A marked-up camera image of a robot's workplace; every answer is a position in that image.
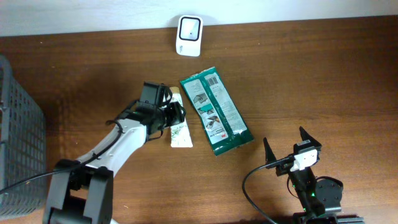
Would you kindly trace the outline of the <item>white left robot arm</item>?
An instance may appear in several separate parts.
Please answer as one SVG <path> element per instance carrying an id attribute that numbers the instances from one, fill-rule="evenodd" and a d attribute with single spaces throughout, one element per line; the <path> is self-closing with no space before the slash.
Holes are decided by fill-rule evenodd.
<path id="1" fill-rule="evenodd" d="M 114 128 L 91 151 L 55 166 L 45 204 L 43 223 L 115 223 L 114 177 L 145 143 L 185 121 L 179 102 L 149 104 L 133 101 L 115 119 Z"/>

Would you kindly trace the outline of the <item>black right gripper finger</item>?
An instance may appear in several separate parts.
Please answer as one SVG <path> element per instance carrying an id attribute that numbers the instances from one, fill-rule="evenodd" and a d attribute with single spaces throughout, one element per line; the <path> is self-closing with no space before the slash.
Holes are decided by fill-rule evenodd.
<path id="1" fill-rule="evenodd" d="M 265 155 L 266 155 L 266 168 L 270 169 L 273 168 L 273 163 L 277 160 L 267 138 L 263 139 L 264 148 L 265 148 Z"/>
<path id="2" fill-rule="evenodd" d="M 306 143 L 306 145 L 313 146 L 316 149 L 320 149 L 322 147 L 322 144 L 318 142 L 315 138 L 313 138 L 309 133 L 307 133 L 306 130 L 302 126 L 299 127 L 300 131 L 300 136 L 302 138 L 302 141 Z"/>

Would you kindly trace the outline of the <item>green wipes packet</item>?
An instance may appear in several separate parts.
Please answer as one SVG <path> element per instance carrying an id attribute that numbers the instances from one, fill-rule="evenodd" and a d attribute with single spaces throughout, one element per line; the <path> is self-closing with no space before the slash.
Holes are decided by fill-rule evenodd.
<path id="1" fill-rule="evenodd" d="M 214 155 L 253 142 L 254 136 L 215 67 L 183 79 L 180 84 L 198 113 Z"/>

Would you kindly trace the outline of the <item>white tube with cork cap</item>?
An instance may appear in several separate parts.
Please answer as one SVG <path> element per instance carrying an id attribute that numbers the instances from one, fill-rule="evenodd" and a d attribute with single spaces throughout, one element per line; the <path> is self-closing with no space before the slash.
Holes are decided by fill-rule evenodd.
<path id="1" fill-rule="evenodd" d="M 183 107 L 183 101 L 180 89 L 177 86 L 171 86 L 170 91 L 172 92 L 172 96 L 165 96 L 164 103 L 167 100 L 170 100 L 171 103 L 178 102 L 179 105 L 182 107 L 182 110 L 180 112 L 183 115 L 183 117 L 185 117 L 186 111 L 185 108 Z M 171 147 L 175 148 L 193 147 L 186 118 L 184 118 L 183 122 L 171 126 L 170 133 L 171 133 L 171 143 L 170 143 Z"/>

